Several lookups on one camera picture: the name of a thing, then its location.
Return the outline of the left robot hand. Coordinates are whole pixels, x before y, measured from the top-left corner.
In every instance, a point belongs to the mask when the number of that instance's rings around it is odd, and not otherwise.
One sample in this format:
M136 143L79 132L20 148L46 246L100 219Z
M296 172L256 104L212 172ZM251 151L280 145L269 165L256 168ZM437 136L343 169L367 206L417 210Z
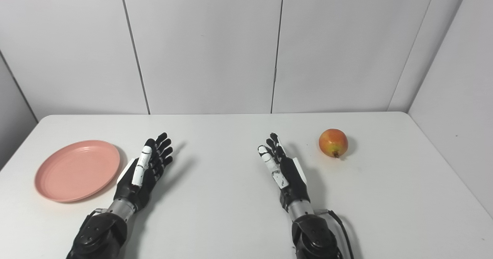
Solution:
M173 162L172 152L167 133L160 134L157 139L149 138L139 158L130 164L118 181L113 199L129 202L135 213L146 207L156 183Z

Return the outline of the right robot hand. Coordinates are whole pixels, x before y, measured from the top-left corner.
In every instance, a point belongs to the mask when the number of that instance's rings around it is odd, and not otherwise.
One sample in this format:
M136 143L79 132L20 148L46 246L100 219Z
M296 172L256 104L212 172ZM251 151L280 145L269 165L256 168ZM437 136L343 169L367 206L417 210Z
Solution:
M266 145L258 147L258 153L280 189L280 204L286 212L294 202L310 202L306 177L299 162L287 156L276 133L270 134Z

